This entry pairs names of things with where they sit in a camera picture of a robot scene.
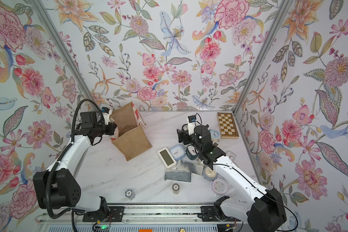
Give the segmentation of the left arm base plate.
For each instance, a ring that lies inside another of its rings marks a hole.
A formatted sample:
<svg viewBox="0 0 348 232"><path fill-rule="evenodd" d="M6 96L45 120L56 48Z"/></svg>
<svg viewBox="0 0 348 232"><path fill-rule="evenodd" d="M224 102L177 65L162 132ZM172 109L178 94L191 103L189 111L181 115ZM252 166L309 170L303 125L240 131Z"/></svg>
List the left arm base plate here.
<svg viewBox="0 0 348 232"><path fill-rule="evenodd" d="M88 212L83 216L83 222L122 222L125 207L109 206L108 210L100 209L95 212Z"/></svg>

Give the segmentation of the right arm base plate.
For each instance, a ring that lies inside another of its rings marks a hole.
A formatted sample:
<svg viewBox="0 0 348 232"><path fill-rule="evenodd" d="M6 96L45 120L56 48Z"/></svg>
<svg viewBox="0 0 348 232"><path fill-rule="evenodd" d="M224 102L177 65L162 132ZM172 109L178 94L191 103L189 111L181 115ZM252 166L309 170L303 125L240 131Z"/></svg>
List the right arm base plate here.
<svg viewBox="0 0 348 232"><path fill-rule="evenodd" d="M202 222L235 222L235 218L225 216L216 206L202 206L197 215Z"/></svg>

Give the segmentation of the white digital alarm clock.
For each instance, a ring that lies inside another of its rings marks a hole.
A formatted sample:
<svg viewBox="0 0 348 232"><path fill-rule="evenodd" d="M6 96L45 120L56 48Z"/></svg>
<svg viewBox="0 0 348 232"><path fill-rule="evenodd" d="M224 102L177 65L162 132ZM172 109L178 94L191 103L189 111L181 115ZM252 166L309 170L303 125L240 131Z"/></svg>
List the white digital alarm clock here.
<svg viewBox="0 0 348 232"><path fill-rule="evenodd" d="M168 148L160 149L158 151L158 156L167 169L171 169L175 167L177 164L176 160L174 159Z"/></svg>

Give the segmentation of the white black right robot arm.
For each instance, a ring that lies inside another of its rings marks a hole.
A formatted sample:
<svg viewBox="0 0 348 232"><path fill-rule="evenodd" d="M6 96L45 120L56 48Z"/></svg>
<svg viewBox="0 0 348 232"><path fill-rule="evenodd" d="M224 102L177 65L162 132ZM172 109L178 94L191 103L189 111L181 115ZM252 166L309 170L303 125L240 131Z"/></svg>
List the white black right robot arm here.
<svg viewBox="0 0 348 232"><path fill-rule="evenodd" d="M254 232L279 232L286 222L288 208L281 193L268 190L245 174L226 153L213 144L208 126L177 129L178 141L192 145L202 163L221 175L240 194L239 200L223 196L214 202L217 219L235 218L246 222Z"/></svg>

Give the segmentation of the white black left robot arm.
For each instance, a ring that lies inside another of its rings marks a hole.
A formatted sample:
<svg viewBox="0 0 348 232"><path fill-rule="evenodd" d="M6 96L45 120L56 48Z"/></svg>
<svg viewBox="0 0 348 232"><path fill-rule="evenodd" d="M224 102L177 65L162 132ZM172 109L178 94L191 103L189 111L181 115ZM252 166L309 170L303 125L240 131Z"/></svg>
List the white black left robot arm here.
<svg viewBox="0 0 348 232"><path fill-rule="evenodd" d="M51 219L69 211L90 214L96 220L111 214L104 197L83 194L75 179L89 147L96 145L94 140L105 135L112 136L117 129L116 123L110 119L112 110L107 107L79 114L85 102L83 99L76 107L70 141L65 149L52 165L33 177L39 207L45 209Z"/></svg>

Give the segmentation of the grey rectangular mirror clock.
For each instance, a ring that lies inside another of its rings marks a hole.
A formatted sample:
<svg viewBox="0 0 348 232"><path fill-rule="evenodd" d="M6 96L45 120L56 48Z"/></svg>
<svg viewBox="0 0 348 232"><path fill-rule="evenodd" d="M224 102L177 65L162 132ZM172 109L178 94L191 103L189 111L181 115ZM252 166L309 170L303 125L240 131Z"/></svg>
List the grey rectangular mirror clock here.
<svg viewBox="0 0 348 232"><path fill-rule="evenodd" d="M164 174L164 180L190 183L191 172L180 171L180 170L166 170Z"/></svg>

